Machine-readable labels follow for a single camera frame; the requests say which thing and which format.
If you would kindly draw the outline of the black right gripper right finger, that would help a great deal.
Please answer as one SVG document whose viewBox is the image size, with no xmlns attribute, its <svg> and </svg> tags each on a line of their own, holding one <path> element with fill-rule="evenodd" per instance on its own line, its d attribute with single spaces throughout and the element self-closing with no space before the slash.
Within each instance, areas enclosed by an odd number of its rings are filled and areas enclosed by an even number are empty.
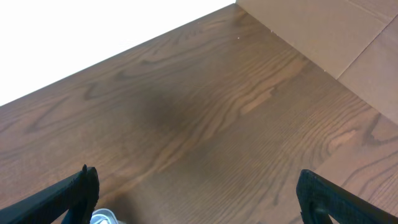
<svg viewBox="0 0 398 224">
<path fill-rule="evenodd" d="M 308 169 L 300 173 L 296 194 L 304 224 L 397 224 L 397 217 Z"/>
</svg>

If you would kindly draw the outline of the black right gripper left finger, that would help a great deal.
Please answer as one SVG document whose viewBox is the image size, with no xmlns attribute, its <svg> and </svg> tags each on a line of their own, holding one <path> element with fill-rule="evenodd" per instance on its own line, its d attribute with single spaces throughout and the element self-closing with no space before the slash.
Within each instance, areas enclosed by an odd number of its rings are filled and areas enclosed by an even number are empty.
<svg viewBox="0 0 398 224">
<path fill-rule="evenodd" d="M 100 183 L 95 167 L 82 170 L 1 210 L 1 223 L 89 223 L 99 199 Z"/>
</svg>

